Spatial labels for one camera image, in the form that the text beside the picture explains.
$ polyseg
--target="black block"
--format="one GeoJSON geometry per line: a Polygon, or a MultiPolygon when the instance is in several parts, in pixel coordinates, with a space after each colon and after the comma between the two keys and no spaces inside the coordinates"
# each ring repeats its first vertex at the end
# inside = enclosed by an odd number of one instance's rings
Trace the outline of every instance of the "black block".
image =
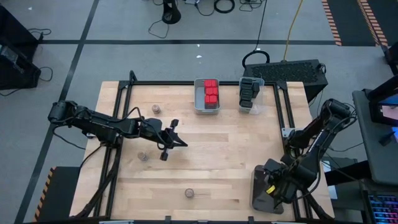
{"type": "Polygon", "coordinates": [[[252,90],[253,90],[253,98],[257,97],[257,94],[259,94],[260,92],[260,83],[258,82],[254,82],[253,86],[252,86],[252,90]]]}
{"type": "Polygon", "coordinates": [[[251,84],[253,83],[253,79],[251,79],[251,78],[242,78],[241,83],[242,83],[242,84],[249,84],[249,85],[251,85],[251,84]]]}
{"type": "Polygon", "coordinates": [[[241,90],[251,90],[251,84],[241,84],[241,90]]]}
{"type": "Polygon", "coordinates": [[[239,105],[241,105],[241,107],[243,107],[243,108],[252,108],[253,107],[253,103],[250,101],[246,101],[246,100],[242,100],[239,105]]]}
{"type": "Polygon", "coordinates": [[[252,98],[251,95],[243,94],[243,95],[241,95],[239,102],[242,102],[242,100],[251,101],[251,98],[252,98]]]}
{"type": "Polygon", "coordinates": [[[241,90],[240,96],[242,96],[242,95],[249,95],[251,97],[253,95],[253,91],[252,90],[241,90]]]}

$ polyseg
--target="keyboard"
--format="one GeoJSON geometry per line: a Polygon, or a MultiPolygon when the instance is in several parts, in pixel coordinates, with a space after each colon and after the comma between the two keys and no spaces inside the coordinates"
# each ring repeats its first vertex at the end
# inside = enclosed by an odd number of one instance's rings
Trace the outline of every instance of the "keyboard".
{"type": "Polygon", "coordinates": [[[395,195],[368,195],[375,223],[398,223],[398,198],[395,195]]]}
{"type": "Polygon", "coordinates": [[[256,78],[263,78],[266,82],[287,81],[315,83],[318,81],[318,63],[311,60],[287,62],[287,63],[267,63],[259,65],[249,65],[251,74],[256,78]]]}

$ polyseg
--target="yellow cable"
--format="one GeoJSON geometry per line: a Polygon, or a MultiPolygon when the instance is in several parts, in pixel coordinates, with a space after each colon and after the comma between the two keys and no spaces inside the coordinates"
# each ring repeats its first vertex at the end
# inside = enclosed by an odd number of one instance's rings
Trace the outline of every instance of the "yellow cable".
{"type": "Polygon", "coordinates": [[[287,47],[289,46],[290,33],[292,32],[294,22],[296,21],[297,15],[298,15],[299,12],[300,12],[300,8],[301,8],[301,5],[303,4],[303,2],[304,2],[304,0],[301,0],[301,1],[300,1],[300,4],[298,5],[297,11],[296,11],[296,15],[294,15],[294,19],[293,19],[292,25],[290,26],[290,29],[289,29],[289,34],[287,35],[287,41],[286,41],[286,48],[285,48],[284,60],[286,60],[286,53],[287,53],[287,47]]]}

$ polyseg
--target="computer monitor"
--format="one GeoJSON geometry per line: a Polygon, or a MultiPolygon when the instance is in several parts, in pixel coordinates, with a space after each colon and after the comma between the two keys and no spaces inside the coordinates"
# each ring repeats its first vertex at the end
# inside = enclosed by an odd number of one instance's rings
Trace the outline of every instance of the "computer monitor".
{"type": "Polygon", "coordinates": [[[373,122],[398,127],[398,76],[378,86],[374,90],[363,90],[369,100],[373,122]]]}

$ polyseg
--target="small round object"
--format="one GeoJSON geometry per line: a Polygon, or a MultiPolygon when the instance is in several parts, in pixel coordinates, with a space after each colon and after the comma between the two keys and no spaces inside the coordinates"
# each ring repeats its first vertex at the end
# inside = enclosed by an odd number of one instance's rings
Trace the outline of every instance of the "small round object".
{"type": "Polygon", "coordinates": [[[185,190],[185,196],[186,196],[187,198],[193,198],[194,195],[195,195],[195,193],[193,192],[192,189],[187,189],[187,190],[185,190]]]}
{"type": "Polygon", "coordinates": [[[148,160],[147,154],[145,154],[144,152],[138,152],[137,156],[138,156],[138,159],[143,162],[148,160]]]}
{"type": "Polygon", "coordinates": [[[154,114],[159,114],[160,113],[160,106],[159,105],[152,106],[152,112],[154,112],[154,114]]]}

